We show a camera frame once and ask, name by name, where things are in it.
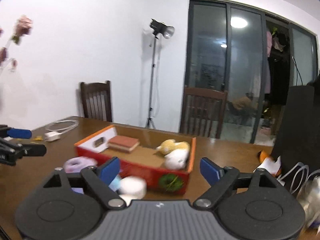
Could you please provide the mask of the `white foam roll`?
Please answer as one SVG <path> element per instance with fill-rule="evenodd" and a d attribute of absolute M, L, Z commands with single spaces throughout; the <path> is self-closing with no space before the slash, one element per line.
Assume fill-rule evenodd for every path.
<path fill-rule="evenodd" d="M 133 200 L 143 199 L 146 195 L 147 184 L 142 178 L 129 176 L 120 180 L 119 196 L 129 206 Z"/>

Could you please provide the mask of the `white power adapter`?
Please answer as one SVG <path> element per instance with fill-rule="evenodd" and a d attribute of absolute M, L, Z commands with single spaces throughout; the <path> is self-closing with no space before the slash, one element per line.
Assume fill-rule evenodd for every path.
<path fill-rule="evenodd" d="M 57 131 L 50 131 L 44 134 L 44 140 L 47 142 L 57 141 L 61 138 L 61 133 Z"/>

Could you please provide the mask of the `brown sponge block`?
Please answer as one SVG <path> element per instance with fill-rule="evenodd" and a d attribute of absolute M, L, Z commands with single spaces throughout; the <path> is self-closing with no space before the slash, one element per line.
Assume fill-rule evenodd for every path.
<path fill-rule="evenodd" d="M 112 137 L 107 142 L 107 145 L 111 149 L 130 153 L 132 150 L 134 150 L 137 146 L 140 145 L 140 141 L 136 138 L 117 135 L 115 137 Z"/>

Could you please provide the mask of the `lilac fluffy headband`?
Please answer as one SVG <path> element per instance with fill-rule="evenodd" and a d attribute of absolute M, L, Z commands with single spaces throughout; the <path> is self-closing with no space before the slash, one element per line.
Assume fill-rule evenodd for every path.
<path fill-rule="evenodd" d="M 63 169 L 66 173 L 78 173 L 88 166 L 97 166 L 97 161 L 88 157 L 76 157 L 67 160 L 63 165 Z"/>

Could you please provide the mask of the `yellow white plush toy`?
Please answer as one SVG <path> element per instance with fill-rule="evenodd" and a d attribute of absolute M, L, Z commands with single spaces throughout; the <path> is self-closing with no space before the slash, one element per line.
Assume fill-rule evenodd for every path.
<path fill-rule="evenodd" d="M 182 170 L 189 158 L 190 145 L 185 142 L 176 142 L 173 139 L 162 142 L 157 148 L 157 152 L 164 156 L 164 166 L 169 170 Z"/>

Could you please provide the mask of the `red orange cardboard box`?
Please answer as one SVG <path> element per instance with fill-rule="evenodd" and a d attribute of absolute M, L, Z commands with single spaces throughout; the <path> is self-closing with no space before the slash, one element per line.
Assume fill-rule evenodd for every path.
<path fill-rule="evenodd" d="M 139 141 L 139 145 L 130 153 L 109 148 L 108 141 L 117 135 L 135 138 Z M 169 139 L 189 144 L 186 164 L 180 170 L 167 169 L 164 165 L 164 155 L 156 149 Z M 196 138 L 154 129 L 109 125 L 80 140 L 74 147 L 79 157 L 95 159 L 98 165 L 113 157 L 119 158 L 119 175 L 122 178 L 128 176 L 142 178 L 149 190 L 183 195 L 187 191 L 189 177 L 193 171 Z"/>

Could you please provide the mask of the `right dark wooden chair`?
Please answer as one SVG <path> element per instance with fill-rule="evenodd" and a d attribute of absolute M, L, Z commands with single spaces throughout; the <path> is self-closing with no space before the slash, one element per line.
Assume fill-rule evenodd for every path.
<path fill-rule="evenodd" d="M 179 132 L 202 137 L 221 137 L 228 92 L 185 87 Z"/>

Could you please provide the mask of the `dark wooden chair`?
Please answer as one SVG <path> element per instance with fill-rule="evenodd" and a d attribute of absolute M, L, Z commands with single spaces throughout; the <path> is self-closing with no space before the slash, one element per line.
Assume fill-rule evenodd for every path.
<path fill-rule="evenodd" d="M 179 132 L 202 137 L 221 137 L 228 92 L 185 87 Z"/>
<path fill-rule="evenodd" d="M 84 117 L 112 122 L 111 81 L 80 83 Z"/>

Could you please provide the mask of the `left dark wooden chair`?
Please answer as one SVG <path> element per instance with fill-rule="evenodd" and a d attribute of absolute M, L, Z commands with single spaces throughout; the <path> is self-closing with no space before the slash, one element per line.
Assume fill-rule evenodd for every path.
<path fill-rule="evenodd" d="M 80 83 L 84 117 L 112 122 L 111 81 Z"/>

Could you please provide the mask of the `black paper bag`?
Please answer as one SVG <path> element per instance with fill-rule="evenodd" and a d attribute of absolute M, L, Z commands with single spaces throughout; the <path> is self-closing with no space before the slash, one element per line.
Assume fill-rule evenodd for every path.
<path fill-rule="evenodd" d="M 308 175 L 319 169 L 319 90 L 289 89 L 279 132 L 271 152 L 281 160 L 285 187 L 297 194 Z"/>

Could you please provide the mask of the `dried pink flowers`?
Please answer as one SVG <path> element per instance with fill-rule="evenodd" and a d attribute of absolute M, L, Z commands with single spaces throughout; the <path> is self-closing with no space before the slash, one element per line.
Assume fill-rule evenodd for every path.
<path fill-rule="evenodd" d="M 17 60 L 14 57 L 9 57 L 9 48 L 11 44 L 19 45 L 22 37 L 31 34 L 33 21 L 25 15 L 22 15 L 16 22 L 12 35 L 4 46 L 1 47 L 1 74 L 10 65 L 12 72 L 16 71 Z"/>

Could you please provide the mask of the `dark framed sliding glass door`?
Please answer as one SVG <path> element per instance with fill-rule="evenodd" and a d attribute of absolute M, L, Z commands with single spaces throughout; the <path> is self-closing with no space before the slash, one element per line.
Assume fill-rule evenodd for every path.
<path fill-rule="evenodd" d="M 219 139 L 272 146 L 290 87 L 318 73 L 312 32 L 239 3 L 189 0 L 184 86 L 228 92 Z"/>

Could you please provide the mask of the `studio light on stand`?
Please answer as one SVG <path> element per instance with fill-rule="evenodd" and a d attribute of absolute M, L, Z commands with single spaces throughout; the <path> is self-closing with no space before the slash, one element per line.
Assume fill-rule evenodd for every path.
<path fill-rule="evenodd" d="M 155 19 L 151 19 L 150 28 L 152 29 L 152 41 L 150 47 L 152 48 L 151 59 L 151 74 L 150 74 L 150 87 L 149 87 L 149 103 L 148 103 L 148 116 L 145 127 L 155 129 L 154 123 L 154 106 L 158 100 L 158 70 L 159 62 L 161 58 L 162 38 L 168 40 L 173 37 L 175 28 L 170 25 L 166 25 L 163 22 L 159 22 Z"/>

